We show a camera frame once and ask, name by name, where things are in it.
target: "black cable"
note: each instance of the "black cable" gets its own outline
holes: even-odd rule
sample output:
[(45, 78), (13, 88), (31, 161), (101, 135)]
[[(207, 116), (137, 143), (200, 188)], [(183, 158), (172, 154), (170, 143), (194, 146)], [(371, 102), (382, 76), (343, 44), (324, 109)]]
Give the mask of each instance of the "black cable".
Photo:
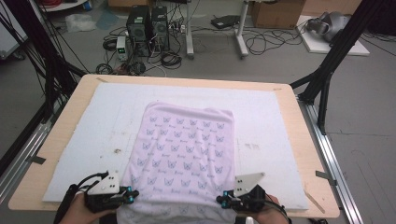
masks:
[(3, 1), (0, 1), (0, 4), (1, 4), (3, 10), (6, 12), (6, 15), (7, 15), (7, 18), (8, 18), (8, 25), (9, 25), (10, 27), (14, 28), (14, 27), (12, 26), (11, 19), (10, 19), (9, 16), (8, 16), (7, 9), (6, 9), (6, 7), (3, 5)]
[(67, 41), (64, 39), (63, 35), (60, 33), (60, 31), (58, 29), (56, 29), (56, 27), (54, 26), (54, 24), (52, 23), (52, 21), (49, 19), (49, 17), (47, 16), (47, 9), (44, 7), (44, 11), (41, 10), (41, 7), (37, 6), (39, 8), (39, 12), (41, 14), (41, 16), (43, 18), (47, 18), (47, 22), (49, 22), (50, 27), (52, 28), (53, 33), (57, 34), (57, 35), (53, 35), (53, 39), (54, 42), (56, 43), (56, 46), (58, 47), (58, 50), (61, 52), (62, 58), (65, 60), (64, 57), (64, 53), (62, 50), (62, 46), (61, 46), (61, 42), (58, 39), (58, 36), (61, 37), (62, 41), (66, 44), (66, 46), (70, 49), (70, 51), (72, 51), (72, 53), (74, 54), (74, 56), (76, 57), (76, 59), (78, 60), (78, 62), (82, 65), (82, 67), (85, 69), (85, 72), (90, 73), (90, 71), (88, 70), (88, 68), (84, 65), (84, 63), (81, 61), (81, 59), (77, 56), (77, 54), (73, 51), (73, 49), (70, 47), (70, 45), (67, 43)]
[(364, 40), (364, 41), (366, 41), (367, 43), (370, 43), (370, 44), (372, 44), (372, 45), (376, 46), (376, 47), (377, 47), (377, 48), (379, 48), (379, 49), (382, 49), (382, 50), (384, 50), (386, 53), (389, 53), (389, 54), (391, 54), (391, 55), (393, 55), (393, 56), (396, 56), (396, 54), (394, 54), (394, 53), (392, 53), (392, 52), (388, 51), (387, 49), (383, 49), (383, 48), (379, 47), (377, 44), (375, 44), (375, 43), (373, 43), (373, 42), (371, 42), (371, 41), (369, 41), (369, 40), (365, 39), (365, 38), (364, 38), (364, 37), (362, 37), (362, 36), (361, 36), (361, 39), (363, 39), (363, 40)]
[[(247, 49), (249, 52), (253, 55), (262, 55), (266, 51), (270, 49), (278, 49), (282, 47), (284, 44), (287, 45), (300, 45), (303, 43), (303, 38), (302, 34), (305, 33), (305, 25), (307, 24), (308, 21), (303, 21), (302, 23), (297, 25), (297, 29), (299, 29), (299, 34), (294, 34), (290, 31), (284, 31), (284, 30), (267, 30), (264, 32), (258, 32), (256, 30), (247, 30), (245, 31), (251, 32), (253, 34), (253, 37), (250, 37), (246, 39), (246, 45)], [(261, 49), (254, 49), (255, 43), (257, 41), (262, 41), (263, 42), (263, 48)]]
[(112, 30), (112, 31), (110, 31), (109, 33), (108, 33), (108, 35), (107, 36), (105, 36), (105, 37), (103, 37), (103, 40), (109, 40), (109, 39), (117, 39), (119, 36), (121, 36), (121, 34), (123, 33), (123, 32), (125, 32), (127, 29), (126, 29), (126, 27), (125, 26), (121, 26), (121, 27), (119, 27), (119, 28), (117, 28), (117, 29), (114, 29), (114, 30)]
[(180, 5), (181, 5), (181, 4), (178, 5), (178, 13), (180, 14), (180, 24), (183, 24), (183, 22), (184, 22), (184, 16), (183, 16), (183, 13), (181, 13)]
[(117, 49), (117, 39), (108, 39), (103, 42), (103, 48), (108, 51), (114, 51)]
[(188, 18), (188, 20), (186, 21), (186, 24), (192, 19), (192, 16), (194, 15), (195, 11), (197, 10), (199, 4), (200, 4), (201, 0), (198, 0), (197, 5), (195, 6), (194, 11), (192, 12), (191, 16)]
[(101, 177), (102, 179), (105, 178), (106, 176), (108, 176), (108, 172), (105, 173), (98, 173), (98, 174), (94, 174), (94, 175), (89, 175), (87, 177), (85, 177), (83, 180), (81, 180), (79, 182), (79, 184), (77, 185), (78, 189), (81, 187), (81, 185), (83, 185), (87, 180), (92, 179), (94, 177)]
[(173, 52), (165, 52), (161, 55), (161, 65), (167, 69), (178, 69), (181, 66), (181, 60), (181, 57)]
[(224, 32), (224, 31), (231, 31), (231, 30), (234, 30), (234, 29), (235, 29), (234, 26), (232, 26), (232, 27), (230, 27), (230, 28), (227, 28), (227, 29), (221, 29), (221, 30), (219, 30), (219, 29), (213, 29), (213, 28), (207, 28), (207, 27), (198, 27), (197, 29), (191, 30), (191, 31), (192, 31), (192, 32), (198, 32), (198, 31)]
[(363, 35), (367, 38), (375, 38), (381, 41), (385, 41), (385, 42), (396, 42), (396, 37), (389, 37), (389, 35), (379, 35), (379, 34), (374, 34), (371, 32), (368, 33), (363, 33)]
[(175, 4), (175, 7), (174, 8), (172, 8), (168, 13), (170, 13), (170, 12), (172, 12), (173, 11), (173, 14), (172, 14), (172, 16), (171, 16), (171, 19), (169, 19), (170, 21), (173, 21), (173, 18), (174, 18), (174, 16), (175, 16), (175, 14), (176, 14), (176, 10), (177, 10), (177, 4)]

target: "white cloth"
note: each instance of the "white cloth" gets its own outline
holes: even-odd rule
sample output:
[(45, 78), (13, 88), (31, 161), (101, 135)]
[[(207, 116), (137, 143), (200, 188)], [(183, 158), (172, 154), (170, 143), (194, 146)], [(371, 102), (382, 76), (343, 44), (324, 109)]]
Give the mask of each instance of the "white cloth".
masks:
[(122, 179), (140, 195), (118, 223), (234, 223), (216, 197), (234, 187), (233, 113), (151, 103)]

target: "concrete floor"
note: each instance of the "concrete floor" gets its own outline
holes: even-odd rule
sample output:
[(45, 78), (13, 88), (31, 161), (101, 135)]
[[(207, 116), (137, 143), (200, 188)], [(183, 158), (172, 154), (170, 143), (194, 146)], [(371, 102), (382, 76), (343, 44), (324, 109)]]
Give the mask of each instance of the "concrete floor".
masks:
[[(54, 21), (61, 21), (73, 13), (90, 14), (94, 21), (99, 21), (104, 10), (96, 8), (84, 12), (77, 7), (52, 13), (51, 17)], [(194, 18), (194, 24), (210, 27), (212, 17), (207, 14), (209, 16)], [(64, 34), (64, 38), (85, 66), (94, 71), (97, 64), (104, 62), (103, 37), (124, 26), (125, 22), (125, 19), (117, 19), (106, 29)], [(247, 26), (251, 26), (250, 18), (247, 18)], [(180, 68), (164, 69), (166, 74), (154, 68), (145, 76), (291, 83), (315, 71), (325, 58), (324, 54), (308, 53), (301, 44), (284, 45), (263, 55), (249, 55), (240, 60), (235, 40), (229, 32), (214, 34), (206, 31), (194, 33), (193, 37), (194, 60), (187, 58), (183, 46), (179, 53), (183, 58)], [(396, 53), (394, 42), (370, 41)], [(390, 224), (396, 220), (396, 174), (393, 172), (396, 170), (396, 101), (393, 99), (396, 94), (396, 63), (394, 55), (362, 39), (361, 43), (370, 51), (370, 56), (347, 56), (332, 78), (326, 130), (363, 222)], [(255, 45), (257, 49), (262, 47), (262, 42)], [(65, 45), (64, 52), (70, 63), (79, 66)], [(0, 86), (1, 157), (42, 105), (44, 97), (28, 60), (0, 62)], [(49, 223), (53, 220), (52, 212), (10, 211), (7, 201), (14, 188), (0, 205), (2, 223)], [(293, 221), (308, 223), (302, 218), (294, 218)], [(343, 215), (328, 221), (332, 224), (347, 223)]]

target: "desktop computer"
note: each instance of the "desktop computer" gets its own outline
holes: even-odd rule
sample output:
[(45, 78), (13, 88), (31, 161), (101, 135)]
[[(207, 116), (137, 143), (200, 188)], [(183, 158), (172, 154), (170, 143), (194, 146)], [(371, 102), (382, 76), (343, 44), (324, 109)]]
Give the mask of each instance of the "desktop computer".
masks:
[(166, 7), (154, 7), (151, 11), (151, 22), (156, 51), (169, 50), (169, 31)]
[(150, 56), (154, 45), (149, 6), (132, 6), (126, 28), (134, 53), (140, 57)]

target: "stain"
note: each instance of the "stain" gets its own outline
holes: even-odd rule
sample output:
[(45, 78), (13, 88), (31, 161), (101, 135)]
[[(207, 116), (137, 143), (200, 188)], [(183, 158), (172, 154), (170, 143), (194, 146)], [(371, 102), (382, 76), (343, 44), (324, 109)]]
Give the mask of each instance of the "stain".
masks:
[(98, 81), (101, 81), (101, 82), (108, 82), (108, 81), (106, 81), (106, 80), (104, 80), (104, 79), (102, 79), (102, 78), (99, 78), (99, 77), (97, 77), (96, 78)]
[(344, 179), (347, 180), (347, 172), (343, 172)]
[(253, 147), (253, 149), (255, 149), (255, 150), (260, 150), (260, 146), (259, 146), (259, 145), (252, 144), (252, 147)]

